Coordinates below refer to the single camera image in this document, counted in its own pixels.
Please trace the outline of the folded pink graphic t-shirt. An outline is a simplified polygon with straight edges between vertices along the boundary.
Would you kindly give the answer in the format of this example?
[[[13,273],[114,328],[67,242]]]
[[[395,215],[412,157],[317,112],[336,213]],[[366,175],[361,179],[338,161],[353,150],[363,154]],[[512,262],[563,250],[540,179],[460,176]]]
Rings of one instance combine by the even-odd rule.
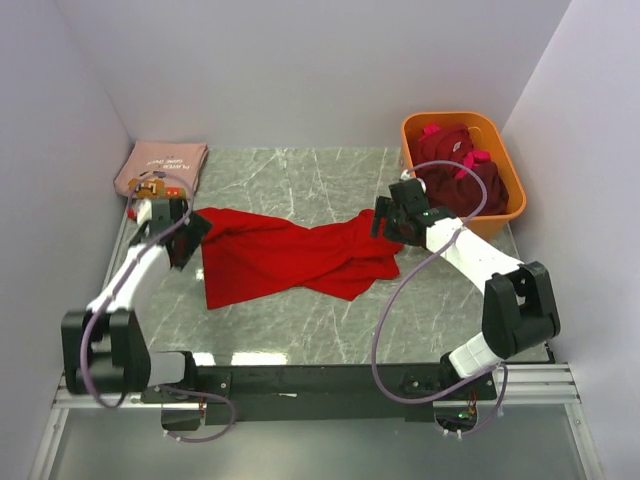
[[[195,193],[207,159],[206,143],[137,141],[114,180],[115,191],[136,198],[185,198]]]

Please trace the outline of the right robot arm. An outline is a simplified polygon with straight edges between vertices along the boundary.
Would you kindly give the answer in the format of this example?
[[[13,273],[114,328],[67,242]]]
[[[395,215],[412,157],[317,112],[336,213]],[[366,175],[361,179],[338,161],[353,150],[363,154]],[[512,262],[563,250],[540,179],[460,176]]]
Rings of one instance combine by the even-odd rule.
[[[416,178],[392,184],[389,191],[389,196],[376,200],[371,235],[425,248],[463,274],[483,296],[481,329],[442,356],[435,398],[464,397],[477,378],[559,335],[559,314],[544,265],[504,254],[448,208],[430,206]]]

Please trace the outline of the aluminium rail frame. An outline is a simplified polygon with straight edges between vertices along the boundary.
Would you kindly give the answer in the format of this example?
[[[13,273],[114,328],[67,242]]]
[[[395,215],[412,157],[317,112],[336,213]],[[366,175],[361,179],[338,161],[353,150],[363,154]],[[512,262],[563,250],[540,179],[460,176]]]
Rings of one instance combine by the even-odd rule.
[[[219,365],[369,359],[392,283],[354,302],[295,289],[209,311],[192,264],[156,294],[143,329],[157,350],[187,349]],[[599,479],[602,470],[570,368],[542,348],[509,368],[500,415],[464,439],[399,419],[251,422],[187,445],[164,436],[160,410],[119,410],[56,394],[35,479]]]

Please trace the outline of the dark red t-shirt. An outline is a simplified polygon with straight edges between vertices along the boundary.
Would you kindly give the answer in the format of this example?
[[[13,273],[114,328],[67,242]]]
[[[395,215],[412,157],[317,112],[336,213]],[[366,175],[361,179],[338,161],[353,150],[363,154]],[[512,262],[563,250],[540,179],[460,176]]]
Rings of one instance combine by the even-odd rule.
[[[480,215],[506,213],[509,193],[493,161],[476,164],[473,172],[487,190],[487,201]],[[482,189],[466,171],[449,165],[435,165],[420,169],[416,176],[426,184],[426,196],[434,207],[446,207],[457,216],[471,214],[481,203]]]

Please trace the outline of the maroon t-shirt with pink collar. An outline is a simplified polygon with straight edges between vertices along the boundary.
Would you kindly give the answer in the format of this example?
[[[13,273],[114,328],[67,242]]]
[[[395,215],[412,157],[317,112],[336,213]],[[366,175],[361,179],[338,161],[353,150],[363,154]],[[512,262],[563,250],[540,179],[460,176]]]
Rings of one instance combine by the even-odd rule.
[[[436,160],[463,165],[479,176],[493,169],[490,154],[475,146],[464,124],[442,127],[431,123],[422,129],[417,141],[415,162],[422,164]]]

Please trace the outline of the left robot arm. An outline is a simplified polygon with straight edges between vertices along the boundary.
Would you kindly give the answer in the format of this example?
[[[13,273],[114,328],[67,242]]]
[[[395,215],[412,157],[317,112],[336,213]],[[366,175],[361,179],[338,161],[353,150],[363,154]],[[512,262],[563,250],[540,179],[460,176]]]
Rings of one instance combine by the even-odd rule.
[[[119,269],[84,310],[61,322],[64,380],[72,395],[141,393],[152,362],[139,316],[172,270],[190,261],[212,224],[185,199],[144,199],[133,210],[137,230]]]

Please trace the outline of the orange plastic basket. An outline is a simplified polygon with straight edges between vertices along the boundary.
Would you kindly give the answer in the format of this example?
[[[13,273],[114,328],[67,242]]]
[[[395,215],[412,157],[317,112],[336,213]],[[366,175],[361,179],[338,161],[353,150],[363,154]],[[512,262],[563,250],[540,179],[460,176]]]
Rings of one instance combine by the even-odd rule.
[[[501,232],[509,221],[518,217],[526,206],[526,194],[516,173],[498,129],[487,117],[475,112],[425,112],[413,114],[404,120],[401,127],[403,167],[407,170],[420,165],[415,162],[417,141],[422,129],[428,124],[436,123],[442,127],[464,124],[468,127],[472,140],[478,149],[490,154],[498,168],[499,175],[509,193],[507,210],[502,215],[482,216],[480,212],[471,220],[468,227],[485,240],[493,239]],[[426,167],[449,165],[475,174],[460,164],[446,160],[426,162]]]

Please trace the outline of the bright red t-shirt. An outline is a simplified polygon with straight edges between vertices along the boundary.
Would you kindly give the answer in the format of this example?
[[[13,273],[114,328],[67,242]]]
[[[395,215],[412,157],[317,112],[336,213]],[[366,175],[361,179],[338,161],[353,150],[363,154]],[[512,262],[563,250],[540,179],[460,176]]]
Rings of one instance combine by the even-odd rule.
[[[370,236],[371,209],[311,228],[233,209],[198,214],[212,224],[201,243],[210,310],[292,288],[352,301],[375,281],[400,274],[395,255],[403,246]]]

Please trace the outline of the black base crossbar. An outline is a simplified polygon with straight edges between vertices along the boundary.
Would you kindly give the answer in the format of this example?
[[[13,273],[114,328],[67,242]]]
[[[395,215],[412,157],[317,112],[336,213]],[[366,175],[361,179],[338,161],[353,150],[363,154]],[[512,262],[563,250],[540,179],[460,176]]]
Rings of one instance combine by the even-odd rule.
[[[433,405],[404,405],[387,398],[377,387],[369,365],[198,366],[176,385],[190,392],[175,394],[150,387],[141,394],[144,404],[186,404],[186,414],[164,416],[171,430],[223,425],[230,409],[220,395],[234,404],[239,421],[349,420],[402,418],[408,422],[433,420]]]

